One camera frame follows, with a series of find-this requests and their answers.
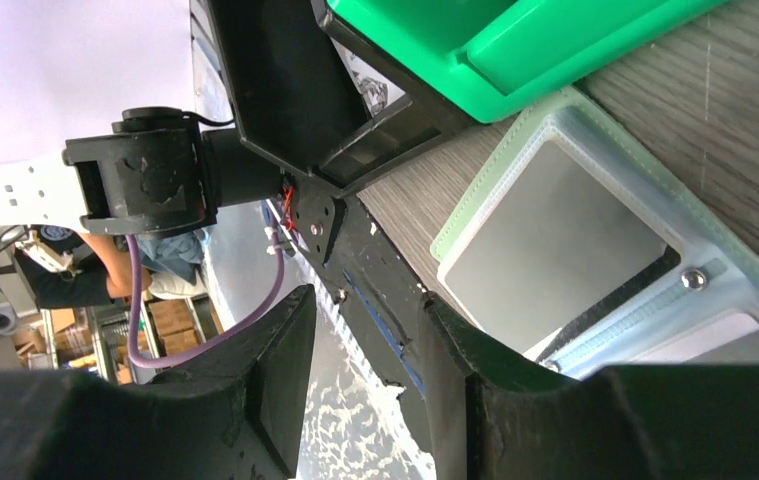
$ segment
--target black bracket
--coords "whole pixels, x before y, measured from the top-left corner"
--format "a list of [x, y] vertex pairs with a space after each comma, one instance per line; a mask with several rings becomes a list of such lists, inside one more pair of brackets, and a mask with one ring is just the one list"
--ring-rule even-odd
[[300, 182], [294, 195], [291, 214], [308, 246], [308, 251], [303, 253], [309, 260], [326, 263], [344, 223], [347, 204], [308, 182]]

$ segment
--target white cloth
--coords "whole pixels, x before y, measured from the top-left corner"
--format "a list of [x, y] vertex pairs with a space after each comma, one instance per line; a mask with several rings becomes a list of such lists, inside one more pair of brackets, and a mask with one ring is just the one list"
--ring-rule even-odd
[[172, 273], [155, 272], [152, 274], [152, 284], [147, 290], [152, 296], [162, 300], [192, 298], [208, 292], [199, 272], [196, 273], [196, 285], [191, 285]]

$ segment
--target person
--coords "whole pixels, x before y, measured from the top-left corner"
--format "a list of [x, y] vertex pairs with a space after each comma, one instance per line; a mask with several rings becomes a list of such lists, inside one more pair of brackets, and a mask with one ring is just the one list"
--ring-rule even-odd
[[[38, 308], [58, 309], [108, 305], [132, 293], [132, 264], [128, 252], [120, 251], [111, 236], [77, 233], [41, 225], [34, 227], [41, 242], [61, 254], [89, 247], [88, 255], [76, 262], [78, 273], [53, 273], [28, 258], [22, 251], [14, 259], [35, 295]], [[152, 283], [142, 268], [141, 289]]]

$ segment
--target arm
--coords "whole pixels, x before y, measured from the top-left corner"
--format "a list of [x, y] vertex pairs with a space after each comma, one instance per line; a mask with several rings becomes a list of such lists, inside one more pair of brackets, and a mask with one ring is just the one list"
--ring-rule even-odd
[[[106, 286], [111, 298], [128, 297], [132, 294], [132, 261], [126, 252], [117, 250], [114, 240], [106, 235], [79, 233], [82, 240], [93, 250], [108, 271]], [[145, 268], [141, 269], [141, 288], [146, 290], [152, 277]]]

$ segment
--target blue tape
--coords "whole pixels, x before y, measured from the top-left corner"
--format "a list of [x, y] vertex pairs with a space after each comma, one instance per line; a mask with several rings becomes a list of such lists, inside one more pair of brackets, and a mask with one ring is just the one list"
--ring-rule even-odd
[[355, 292], [356, 296], [358, 296], [359, 300], [361, 300], [361, 303], [364, 304], [364, 308], [366, 308], [367, 312], [370, 313], [370, 316], [373, 318], [373, 322], [376, 323], [376, 327], [379, 328], [379, 331], [382, 332], [382, 336], [385, 337], [385, 341], [388, 342], [388, 345], [391, 346], [391, 350], [394, 351], [394, 354], [400, 360], [400, 363], [403, 364], [403, 368], [405, 369], [406, 373], [408, 373], [408, 376], [411, 378], [414, 386], [417, 387], [417, 390], [420, 392], [420, 396], [425, 397], [426, 387], [423, 385], [423, 380], [420, 379], [420, 375], [418, 375], [417, 372], [411, 368], [411, 365], [409, 365], [408, 361], [406, 361], [406, 359], [403, 357], [403, 349], [397, 343], [397, 339], [394, 337], [394, 334], [391, 333], [388, 325], [384, 320], [382, 320], [382, 316], [379, 315], [379, 312], [373, 307], [373, 305], [370, 304], [370, 302], [367, 301], [367, 297], [365, 297], [361, 292], [361, 289], [355, 285], [355, 282], [346, 270], [344, 270], [344, 278], [347, 279], [347, 283], [350, 285], [350, 287], [352, 287], [353, 292]]

